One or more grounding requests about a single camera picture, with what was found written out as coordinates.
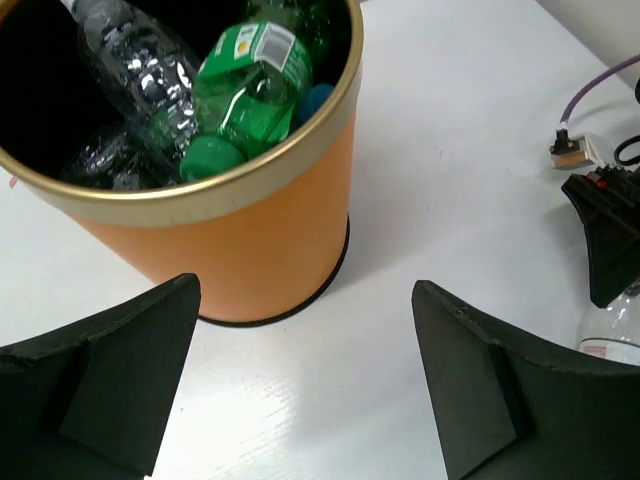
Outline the green bottle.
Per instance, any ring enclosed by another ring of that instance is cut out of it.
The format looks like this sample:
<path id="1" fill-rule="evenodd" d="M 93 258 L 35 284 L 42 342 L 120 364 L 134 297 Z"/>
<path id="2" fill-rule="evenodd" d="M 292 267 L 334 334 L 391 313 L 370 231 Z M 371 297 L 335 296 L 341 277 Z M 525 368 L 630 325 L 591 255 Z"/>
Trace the green bottle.
<path id="1" fill-rule="evenodd" d="M 286 139 L 311 81 L 310 53 L 292 31 L 268 21 L 227 28 L 194 80 L 198 132 L 180 162 L 182 179 L 225 173 Z"/>

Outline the clear crushed bottle white cap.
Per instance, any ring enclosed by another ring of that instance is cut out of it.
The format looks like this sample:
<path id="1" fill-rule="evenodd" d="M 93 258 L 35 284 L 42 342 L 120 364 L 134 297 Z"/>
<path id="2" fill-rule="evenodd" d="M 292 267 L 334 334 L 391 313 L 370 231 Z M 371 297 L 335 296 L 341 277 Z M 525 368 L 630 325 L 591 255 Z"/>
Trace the clear crushed bottle white cap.
<path id="1" fill-rule="evenodd" d="M 107 99 L 175 176 L 198 126 L 198 58 L 169 27 L 127 1 L 64 1 L 79 53 Z"/>

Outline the clear bottle blue label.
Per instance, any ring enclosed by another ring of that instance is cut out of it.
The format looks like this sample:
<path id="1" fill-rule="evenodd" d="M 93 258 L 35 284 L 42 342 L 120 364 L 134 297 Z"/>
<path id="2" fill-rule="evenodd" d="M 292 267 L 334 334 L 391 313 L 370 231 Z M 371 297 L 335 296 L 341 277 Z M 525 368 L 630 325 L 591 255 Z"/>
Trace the clear bottle blue label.
<path id="1" fill-rule="evenodd" d="M 323 106 L 333 90 L 333 85 L 320 83 L 305 93 L 294 110 L 291 130 L 294 131 L 306 123 Z"/>

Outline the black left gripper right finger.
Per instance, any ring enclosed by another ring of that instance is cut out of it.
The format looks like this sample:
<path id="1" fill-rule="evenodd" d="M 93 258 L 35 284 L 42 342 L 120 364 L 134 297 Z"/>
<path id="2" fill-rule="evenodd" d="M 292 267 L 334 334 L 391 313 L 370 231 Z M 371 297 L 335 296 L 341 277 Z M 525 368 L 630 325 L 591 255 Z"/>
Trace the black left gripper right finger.
<path id="1" fill-rule="evenodd" d="M 540 338 L 431 281 L 411 303 L 449 478 L 638 477 L 637 367 Z"/>

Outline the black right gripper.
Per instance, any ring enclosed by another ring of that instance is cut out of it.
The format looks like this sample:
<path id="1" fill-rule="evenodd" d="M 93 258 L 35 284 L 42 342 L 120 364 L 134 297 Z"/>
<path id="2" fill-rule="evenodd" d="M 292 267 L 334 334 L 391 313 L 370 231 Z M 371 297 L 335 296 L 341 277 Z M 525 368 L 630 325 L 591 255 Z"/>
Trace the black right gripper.
<path id="1" fill-rule="evenodd" d="M 604 308 L 639 280 L 639 174 L 597 168 L 561 190 L 584 227 L 590 300 Z"/>

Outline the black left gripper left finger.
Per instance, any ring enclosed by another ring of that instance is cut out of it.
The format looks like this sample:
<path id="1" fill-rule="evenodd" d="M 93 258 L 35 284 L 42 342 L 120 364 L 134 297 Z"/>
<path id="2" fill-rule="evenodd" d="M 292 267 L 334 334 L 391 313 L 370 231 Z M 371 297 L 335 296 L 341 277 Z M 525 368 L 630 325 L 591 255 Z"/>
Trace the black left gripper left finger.
<path id="1" fill-rule="evenodd" d="M 152 475 L 191 344 L 199 279 L 1 349 L 4 479 Z"/>

